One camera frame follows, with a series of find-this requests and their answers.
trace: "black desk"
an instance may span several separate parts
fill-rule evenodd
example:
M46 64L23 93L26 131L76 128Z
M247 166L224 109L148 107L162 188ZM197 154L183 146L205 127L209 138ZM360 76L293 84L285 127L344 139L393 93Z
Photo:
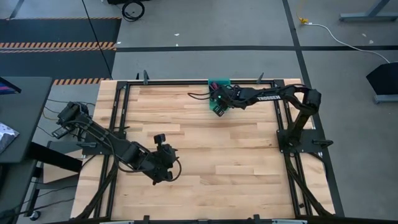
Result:
M0 122L15 129L19 136L0 154L0 163L20 162L25 158L37 123L52 86L49 77L3 77L19 87L20 94L0 95Z
M20 205L29 188L37 161L78 172L81 161L32 141L40 115L52 86L49 77L3 77L18 86L22 92L0 95L0 122L15 129L19 136L0 154L0 164L7 167L6 179L0 189L0 212ZM17 217L0 220L15 223Z

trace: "wooden plank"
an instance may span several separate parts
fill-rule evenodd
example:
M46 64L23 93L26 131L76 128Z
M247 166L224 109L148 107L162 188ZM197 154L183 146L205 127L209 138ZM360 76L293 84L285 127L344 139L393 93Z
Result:
M115 87L116 81L102 81L99 88L93 119L105 127L109 125ZM187 96L187 92L207 91L206 85L130 89L127 138L155 150L153 136L165 133L167 143L178 149L182 174L175 182L153 186L143 174L119 172L113 220L142 220L144 215L154 220L246 219L255 213L261 218L294 217L284 159L275 135L278 126L274 104L264 102L246 110L229 110L219 118L209 110L208 101ZM290 107L294 119L298 111ZM312 128L311 122L306 127ZM309 155L302 155L302 163L308 187L333 212L322 163ZM97 158L82 171L72 217L94 194L101 165ZM106 208L104 203L101 214Z

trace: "wheel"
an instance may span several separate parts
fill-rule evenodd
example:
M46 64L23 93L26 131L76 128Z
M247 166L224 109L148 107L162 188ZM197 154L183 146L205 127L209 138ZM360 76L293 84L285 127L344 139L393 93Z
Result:
M39 211L33 211L32 215L29 217L31 221L36 221L40 218L42 213Z

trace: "yellow cable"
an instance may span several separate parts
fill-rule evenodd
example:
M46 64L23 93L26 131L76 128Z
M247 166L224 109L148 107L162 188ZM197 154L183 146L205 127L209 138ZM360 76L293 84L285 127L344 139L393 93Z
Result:
M297 5L297 9L296 9L296 16L299 19L301 24L304 24L304 23L308 22L308 19L302 18L302 17L299 16L299 13L301 12L301 8L302 8L304 2L305 2L305 0L300 0L300 2Z
M42 114L43 114L43 117L44 117L45 119L49 119L49 120L51 120L51 121L58 121L58 119L46 117L46 115L44 114L44 110L43 110Z

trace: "metal table leg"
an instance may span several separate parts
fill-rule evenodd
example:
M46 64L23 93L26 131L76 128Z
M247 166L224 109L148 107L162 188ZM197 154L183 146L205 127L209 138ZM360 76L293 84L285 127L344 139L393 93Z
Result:
M360 13L341 13L340 21L348 21L348 20L368 20L368 19L383 19L395 21L398 18L398 13L379 13L381 9L386 6L386 4L390 0L379 0L379 2L375 3L367 12Z
M398 95L376 95L374 96L374 103L387 103L387 102L398 102Z
M62 169L80 172L81 161L32 142L27 156Z

